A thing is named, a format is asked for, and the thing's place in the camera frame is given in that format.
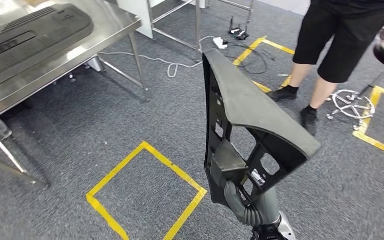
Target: human leg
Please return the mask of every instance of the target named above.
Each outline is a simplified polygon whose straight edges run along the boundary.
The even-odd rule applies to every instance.
[[[311,4],[302,20],[298,44],[293,56],[291,81],[288,86],[268,92],[275,101],[294,99],[302,80],[317,63],[320,52],[332,37],[338,25],[337,16],[319,3]]]
[[[363,17],[343,16],[332,45],[318,68],[317,79],[310,104],[301,111],[302,125],[315,134],[317,109],[332,94],[339,83],[348,80],[364,52],[384,24],[381,13]]]

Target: black sock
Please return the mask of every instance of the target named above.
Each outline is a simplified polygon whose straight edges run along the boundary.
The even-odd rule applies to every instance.
[[[316,113],[316,112],[317,112],[317,109],[311,107],[310,105],[308,105],[305,109],[306,109],[308,112],[310,112],[310,113]]]
[[[290,85],[287,85],[284,87],[284,90],[288,91],[288,92],[291,92],[293,94],[297,93],[298,92],[298,88],[297,86],[290,86]]]

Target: gray carpet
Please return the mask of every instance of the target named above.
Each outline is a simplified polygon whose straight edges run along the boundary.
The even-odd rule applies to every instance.
[[[178,2],[168,1],[154,10],[155,16]],[[168,16],[157,27],[193,42],[189,21],[194,8],[185,7]],[[244,22],[244,12],[212,0],[202,13],[202,36],[228,38],[230,16]],[[301,15],[255,2],[244,43],[267,39],[294,48]],[[150,57],[192,65],[195,53],[163,36],[149,40],[139,34],[140,52]],[[204,40],[205,49],[211,48]],[[275,56],[267,60],[264,74],[249,75],[270,88],[288,74],[291,55],[262,43],[259,51]],[[128,39],[107,52],[130,51]],[[238,56],[242,48],[225,54]],[[105,59],[136,76],[130,56]],[[253,55],[245,63],[260,61]],[[87,203],[85,194],[143,140],[150,143],[208,190],[203,171],[205,151],[205,93],[200,66],[180,68],[177,76],[166,75],[166,65],[142,59],[152,99],[143,101],[140,89],[108,70],[97,73],[78,69],[75,82],[61,79],[29,100],[34,108],[7,121],[13,130],[4,143],[36,176],[51,182],[41,191],[0,171],[0,240],[32,239],[117,239],[118,235]],[[250,70],[258,71],[254,64]],[[368,51],[343,88],[359,90],[384,69]],[[315,70],[300,88],[296,101],[280,103],[297,119],[308,104]],[[323,148],[277,186],[281,210],[302,240],[384,240],[384,151],[352,136],[356,122],[344,117],[324,117],[331,103],[320,110],[321,129],[317,139]],[[384,96],[367,134],[384,142]],[[252,139],[235,129],[232,141],[249,152]],[[196,190],[181,180],[152,155],[141,152],[95,197],[127,231],[130,239],[162,239]],[[224,206],[211,203],[207,193],[179,230],[175,239],[249,239],[243,226]]]

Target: gray curved armrest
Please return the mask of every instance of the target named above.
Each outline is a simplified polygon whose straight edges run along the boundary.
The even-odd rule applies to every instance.
[[[306,162],[320,148],[299,123],[288,116],[250,79],[218,50],[203,54],[207,101],[207,151],[205,171],[212,201],[228,206],[224,198],[226,181],[241,188],[246,176],[260,193],[278,183]],[[249,159],[236,154],[230,143],[232,126],[245,127],[257,142]],[[269,153],[279,164],[279,171],[270,175],[260,159]],[[262,180],[252,178],[257,170]],[[247,202],[254,199],[248,196]]]

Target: metal stool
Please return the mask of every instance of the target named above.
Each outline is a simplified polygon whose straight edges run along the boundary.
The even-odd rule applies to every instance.
[[[380,41],[374,47],[374,56],[384,64],[384,41]],[[333,119],[336,113],[343,113],[353,119],[366,119],[371,118],[376,112],[375,106],[371,102],[369,95],[373,88],[384,79],[384,71],[380,73],[368,86],[361,92],[349,89],[338,90],[328,98],[327,101],[332,100],[337,108],[331,114],[327,114],[328,119]]]

